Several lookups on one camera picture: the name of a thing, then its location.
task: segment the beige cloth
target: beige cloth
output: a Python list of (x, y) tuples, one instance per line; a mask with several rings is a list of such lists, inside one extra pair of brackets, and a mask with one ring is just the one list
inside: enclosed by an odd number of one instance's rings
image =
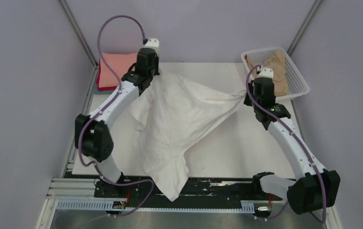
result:
[[(249, 57), (245, 56), (246, 62), (249, 65), (250, 69), (256, 66), (255, 63), (249, 60)], [(274, 95), (275, 96), (283, 96), (288, 93), (289, 87), (287, 78), (285, 77), (285, 55), (281, 50), (276, 50), (268, 60), (263, 64), (264, 66), (272, 68), (274, 71), (274, 78), (272, 79), (274, 83)], [(254, 78), (257, 78), (257, 73), (252, 73)]]

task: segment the white table surface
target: white table surface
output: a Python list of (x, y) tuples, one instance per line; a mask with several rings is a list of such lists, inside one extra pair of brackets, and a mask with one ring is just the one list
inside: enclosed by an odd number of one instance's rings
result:
[[(161, 63), (160, 69), (178, 73), (213, 89), (230, 93), (244, 87), (247, 72), (242, 63)], [(90, 110), (108, 95), (94, 95)], [(296, 123), (290, 101), (281, 101)], [(140, 167), (132, 142), (136, 120), (125, 110), (111, 128), (112, 156), (124, 175), (146, 176)], [(294, 178), (292, 168), (274, 138), (255, 118), (253, 108), (242, 104), (207, 136), (189, 148), (184, 158), (189, 177), (247, 177), (271, 171)], [(83, 167), (76, 157), (73, 174), (97, 175), (93, 167)]]

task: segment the black bracket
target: black bracket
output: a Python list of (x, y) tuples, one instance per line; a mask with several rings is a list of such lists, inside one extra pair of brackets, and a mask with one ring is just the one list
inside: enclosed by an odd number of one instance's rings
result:
[[(80, 132), (89, 120), (89, 115), (79, 114), (74, 121), (74, 146), (76, 148), (79, 148)], [(82, 154), (102, 162), (110, 156), (113, 148), (114, 143), (107, 125), (104, 121), (93, 120), (83, 134)]]
[[(291, 118), (290, 113), (284, 105), (275, 103), (274, 83), (272, 79), (264, 77), (256, 78), (249, 83), (249, 92), (260, 106), (273, 115), (278, 118)], [(253, 106), (248, 94), (246, 94), (243, 103), (247, 106)], [(268, 130), (271, 122), (276, 122), (274, 118), (256, 106), (254, 107), (254, 113), (256, 114), (256, 119), (263, 124), (266, 130)]]
[[(326, 205), (331, 207), (336, 201), (340, 176), (335, 170), (326, 169), (321, 175), (326, 190)], [(287, 198), (292, 210), (298, 215), (322, 209), (322, 188), (317, 175), (305, 174), (305, 177), (288, 188)]]
[(122, 77), (139, 88), (139, 95), (150, 86), (153, 76), (159, 75), (159, 56), (154, 49), (142, 48), (138, 52), (136, 63)]

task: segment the metal floor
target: metal floor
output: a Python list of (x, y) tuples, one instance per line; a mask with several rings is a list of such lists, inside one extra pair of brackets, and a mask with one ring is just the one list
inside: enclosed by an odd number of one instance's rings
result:
[[(273, 205), (274, 214), (281, 204)], [(61, 210), (55, 212), (56, 228), (76, 229), (103, 211)], [(215, 213), (159, 213), (136, 212), (123, 218), (104, 218), (84, 225), (81, 229), (324, 229), (310, 214), (296, 215), (288, 207), (278, 218), (262, 222), (247, 214)]]

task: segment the pink towel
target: pink towel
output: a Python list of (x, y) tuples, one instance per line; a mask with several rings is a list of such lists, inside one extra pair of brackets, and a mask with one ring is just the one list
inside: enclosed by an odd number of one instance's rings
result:
[[(125, 73), (128, 72), (129, 67), (136, 62), (136, 56), (138, 53), (131, 54), (109, 54), (103, 53), (103, 57), (110, 65), (110, 67), (118, 74), (119, 78), (122, 79)], [(100, 60), (100, 77), (98, 87), (116, 87), (118, 81), (108, 67)]]

